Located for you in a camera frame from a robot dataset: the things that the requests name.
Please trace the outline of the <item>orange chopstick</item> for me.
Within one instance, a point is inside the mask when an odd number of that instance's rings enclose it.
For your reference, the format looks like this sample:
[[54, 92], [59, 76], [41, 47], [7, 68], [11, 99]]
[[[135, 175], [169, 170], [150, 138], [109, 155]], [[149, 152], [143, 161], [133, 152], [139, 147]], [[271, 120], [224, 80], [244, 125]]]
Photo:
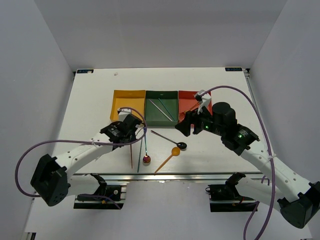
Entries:
[[131, 169], [133, 169], [133, 150], [132, 150], [132, 145], [130, 145], [130, 165], [131, 165]]

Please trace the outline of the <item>teal chopstick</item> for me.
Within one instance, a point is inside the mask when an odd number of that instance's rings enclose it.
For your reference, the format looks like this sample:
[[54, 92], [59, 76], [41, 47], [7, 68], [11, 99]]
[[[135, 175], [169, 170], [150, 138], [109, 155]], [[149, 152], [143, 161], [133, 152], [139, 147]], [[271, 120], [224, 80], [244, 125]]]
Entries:
[[164, 104], [164, 102], [163, 102], [160, 98], [158, 98], [158, 100], [159, 100], [159, 102], [162, 104], [162, 106], [165, 108], [165, 110], [168, 112], [168, 114], [170, 115], [172, 121], [174, 121], [175, 119], [174, 119], [173, 115], [170, 113], [169, 109], [166, 107], [166, 105]]
[[137, 164], [137, 173], [140, 172], [140, 165], [141, 165], [141, 159], [142, 159], [142, 146], [143, 146], [143, 140], [140, 141], [138, 164]]

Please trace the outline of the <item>gold fork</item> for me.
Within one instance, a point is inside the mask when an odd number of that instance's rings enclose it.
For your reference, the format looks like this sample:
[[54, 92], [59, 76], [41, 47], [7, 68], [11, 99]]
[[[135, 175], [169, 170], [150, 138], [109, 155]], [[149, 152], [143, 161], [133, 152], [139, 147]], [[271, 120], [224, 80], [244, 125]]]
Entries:
[[182, 99], [179, 101], [179, 118], [185, 117], [186, 113], [196, 109], [199, 103], [192, 99]]

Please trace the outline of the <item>white chopstick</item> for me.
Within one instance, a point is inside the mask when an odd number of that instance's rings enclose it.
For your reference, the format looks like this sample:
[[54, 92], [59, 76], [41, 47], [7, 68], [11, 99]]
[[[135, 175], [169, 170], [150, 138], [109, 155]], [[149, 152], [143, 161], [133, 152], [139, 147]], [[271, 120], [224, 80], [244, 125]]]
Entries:
[[152, 105], [156, 107], [169, 121], [173, 122], [172, 119], [160, 108], [158, 107], [152, 100], [148, 100]]

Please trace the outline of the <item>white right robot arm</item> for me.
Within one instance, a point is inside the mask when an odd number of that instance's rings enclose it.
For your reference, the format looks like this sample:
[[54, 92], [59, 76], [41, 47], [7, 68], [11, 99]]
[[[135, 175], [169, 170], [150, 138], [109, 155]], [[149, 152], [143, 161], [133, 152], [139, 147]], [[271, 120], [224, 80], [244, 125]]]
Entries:
[[238, 123], [236, 112], [226, 102], [218, 102], [212, 111], [203, 107], [192, 110], [175, 125], [184, 136], [207, 131], [220, 137], [222, 144], [242, 159], [248, 161], [275, 183], [266, 186], [236, 172], [225, 182], [226, 195], [236, 200], [240, 196], [255, 199], [273, 207], [292, 226], [302, 229], [320, 210], [320, 183], [311, 183], [272, 156], [259, 137], [248, 127]]

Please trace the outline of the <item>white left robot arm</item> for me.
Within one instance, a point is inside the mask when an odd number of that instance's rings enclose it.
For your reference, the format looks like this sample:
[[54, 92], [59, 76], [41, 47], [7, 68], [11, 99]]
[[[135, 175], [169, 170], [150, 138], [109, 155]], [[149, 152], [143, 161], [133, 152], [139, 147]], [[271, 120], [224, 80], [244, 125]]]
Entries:
[[49, 207], [71, 195], [107, 199], [107, 184], [97, 173], [76, 176], [75, 173], [90, 162], [135, 141], [136, 131], [143, 121], [131, 113], [123, 120], [102, 128], [88, 144], [57, 156], [42, 156], [35, 168], [30, 184]]

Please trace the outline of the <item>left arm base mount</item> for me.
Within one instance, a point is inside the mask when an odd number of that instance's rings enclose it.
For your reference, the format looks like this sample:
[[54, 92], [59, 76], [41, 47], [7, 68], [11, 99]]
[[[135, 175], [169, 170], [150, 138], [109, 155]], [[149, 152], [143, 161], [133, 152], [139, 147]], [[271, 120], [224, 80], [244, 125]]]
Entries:
[[125, 203], [126, 186], [106, 181], [97, 173], [74, 175], [71, 193], [75, 193], [74, 209], [121, 210]]

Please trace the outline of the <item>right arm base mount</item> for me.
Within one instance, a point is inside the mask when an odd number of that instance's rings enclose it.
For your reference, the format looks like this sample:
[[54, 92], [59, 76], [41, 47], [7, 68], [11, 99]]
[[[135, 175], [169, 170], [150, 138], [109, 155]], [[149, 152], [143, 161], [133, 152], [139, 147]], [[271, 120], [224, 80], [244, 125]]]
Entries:
[[256, 201], [250, 197], [242, 196], [236, 185], [246, 175], [234, 173], [224, 184], [210, 184], [205, 188], [209, 195], [209, 206], [212, 213], [252, 212]]

